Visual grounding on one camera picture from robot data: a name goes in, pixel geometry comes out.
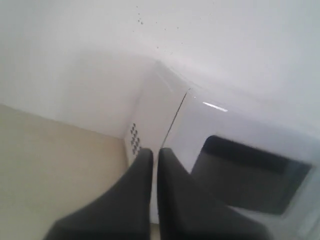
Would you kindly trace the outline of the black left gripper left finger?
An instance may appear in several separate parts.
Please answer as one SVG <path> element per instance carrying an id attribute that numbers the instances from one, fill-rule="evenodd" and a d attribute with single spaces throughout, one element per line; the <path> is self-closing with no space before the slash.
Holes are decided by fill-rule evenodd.
<path id="1" fill-rule="evenodd" d="M 153 152 L 142 148 L 124 175 L 103 195 L 57 220 L 46 240 L 148 240 Z"/>

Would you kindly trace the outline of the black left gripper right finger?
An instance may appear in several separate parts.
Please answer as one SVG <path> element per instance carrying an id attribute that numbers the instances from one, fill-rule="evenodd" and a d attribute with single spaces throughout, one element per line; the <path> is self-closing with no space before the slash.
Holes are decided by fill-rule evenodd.
<path id="1" fill-rule="evenodd" d="M 162 240 L 268 240 L 261 223 L 216 200 L 170 148 L 158 153 L 157 204 Z"/>

